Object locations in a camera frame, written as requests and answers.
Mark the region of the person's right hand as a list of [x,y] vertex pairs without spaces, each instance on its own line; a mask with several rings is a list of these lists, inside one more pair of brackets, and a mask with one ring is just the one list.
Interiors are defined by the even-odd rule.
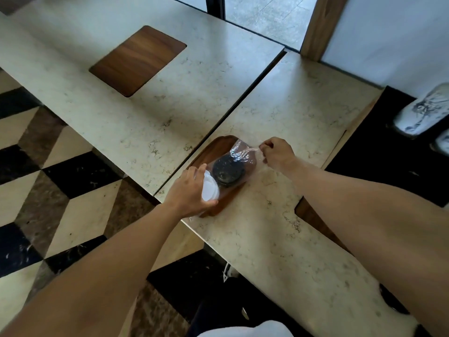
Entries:
[[276,163],[267,165],[273,170],[276,170],[285,176],[289,176],[296,169],[298,159],[296,158],[292,147],[290,146],[290,144],[287,143],[286,140],[276,136],[272,138],[278,139],[277,141],[278,156]]

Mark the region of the person's left hand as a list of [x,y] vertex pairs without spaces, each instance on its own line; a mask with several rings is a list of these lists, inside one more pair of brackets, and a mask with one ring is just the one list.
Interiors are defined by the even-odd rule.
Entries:
[[177,219],[196,216],[202,199],[206,164],[184,170],[171,186],[162,206]]

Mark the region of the white plastic cup lid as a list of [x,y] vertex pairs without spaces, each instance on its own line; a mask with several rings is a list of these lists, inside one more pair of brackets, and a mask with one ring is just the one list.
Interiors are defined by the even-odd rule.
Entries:
[[202,199],[203,201],[218,200],[220,188],[208,170],[205,170],[203,179]]

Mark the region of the clear plastic bag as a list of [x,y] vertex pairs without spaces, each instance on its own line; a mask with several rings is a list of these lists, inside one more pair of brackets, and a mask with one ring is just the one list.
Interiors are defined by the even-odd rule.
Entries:
[[[227,187],[221,187],[218,185],[220,188],[220,191],[228,191],[228,190],[234,189],[234,188],[242,185],[243,183],[247,182],[253,176],[253,174],[255,173],[256,168],[258,166],[258,148],[249,146],[246,142],[242,141],[241,139],[238,139],[235,142],[235,144],[232,146],[232,148],[225,154],[231,154],[234,157],[237,157],[238,159],[240,159],[241,161],[244,162],[245,175],[241,179],[241,181],[239,181],[238,184],[235,186],[227,188]],[[211,174],[212,166],[216,160],[214,160],[207,166],[207,170],[210,172],[210,174]]]

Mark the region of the person's left forearm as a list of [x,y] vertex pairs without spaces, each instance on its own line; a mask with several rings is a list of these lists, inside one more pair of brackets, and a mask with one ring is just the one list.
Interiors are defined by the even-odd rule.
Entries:
[[117,337],[163,244],[183,218],[160,204],[67,268],[0,337]]

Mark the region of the person's right forearm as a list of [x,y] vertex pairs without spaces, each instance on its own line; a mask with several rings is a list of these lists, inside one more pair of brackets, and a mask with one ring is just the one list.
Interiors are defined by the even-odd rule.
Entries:
[[449,337],[449,212],[397,187],[293,158],[282,173],[433,337]]

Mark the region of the black round lid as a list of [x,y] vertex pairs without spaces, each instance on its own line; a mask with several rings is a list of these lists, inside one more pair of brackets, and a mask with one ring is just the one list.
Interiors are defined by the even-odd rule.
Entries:
[[214,162],[211,175],[221,187],[235,186],[245,175],[244,162],[231,154],[225,154]]

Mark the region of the brown wooden tray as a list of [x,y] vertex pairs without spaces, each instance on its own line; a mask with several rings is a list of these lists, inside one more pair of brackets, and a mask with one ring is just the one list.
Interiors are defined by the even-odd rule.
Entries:
[[[187,169],[191,166],[198,168],[202,164],[206,164],[206,170],[207,170],[208,164],[210,164],[211,162],[213,162],[220,156],[227,153],[238,139],[239,138],[237,138],[236,136],[233,136],[233,135],[219,136],[218,138],[214,139],[210,144],[208,144],[197,155],[197,157],[195,157],[193,159],[193,161],[188,165]],[[258,148],[258,166],[256,168],[256,171],[260,168],[260,165],[261,165],[260,160],[261,160],[261,151]],[[240,193],[241,189],[244,187],[244,185],[247,182],[243,183],[242,185],[240,185],[234,189],[231,189],[228,191],[220,191],[220,197],[218,199],[218,204],[209,212],[210,215],[209,216],[199,216],[199,218],[216,216],[219,213],[221,213],[226,208],[226,206],[228,206],[234,200],[234,198]]]

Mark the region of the black bench seat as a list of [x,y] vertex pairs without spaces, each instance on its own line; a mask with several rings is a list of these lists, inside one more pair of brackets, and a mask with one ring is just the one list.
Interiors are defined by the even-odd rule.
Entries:
[[385,183],[419,195],[437,206],[449,203],[449,156],[431,148],[449,129],[449,115],[416,138],[393,128],[392,121],[415,98],[387,86],[326,171]]

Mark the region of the person's white garment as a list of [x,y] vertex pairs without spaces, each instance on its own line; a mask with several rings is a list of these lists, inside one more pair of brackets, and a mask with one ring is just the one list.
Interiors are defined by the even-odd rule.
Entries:
[[198,337],[294,337],[281,322],[268,320],[251,327],[227,327],[203,332]]

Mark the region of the white patterned cushion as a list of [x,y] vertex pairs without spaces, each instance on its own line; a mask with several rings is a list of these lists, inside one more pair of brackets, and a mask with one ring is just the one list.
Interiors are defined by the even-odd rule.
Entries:
[[449,83],[436,86],[404,107],[393,119],[399,133],[417,137],[449,115]]

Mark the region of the brown wooden door frame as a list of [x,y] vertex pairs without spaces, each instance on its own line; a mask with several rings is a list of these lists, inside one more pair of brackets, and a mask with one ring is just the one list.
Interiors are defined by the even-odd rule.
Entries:
[[319,62],[332,38],[348,0],[317,0],[300,55]]

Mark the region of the black window frame post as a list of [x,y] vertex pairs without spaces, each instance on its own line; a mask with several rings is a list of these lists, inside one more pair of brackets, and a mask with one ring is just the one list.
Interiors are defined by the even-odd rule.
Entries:
[[206,11],[209,15],[226,20],[225,0],[205,0]]

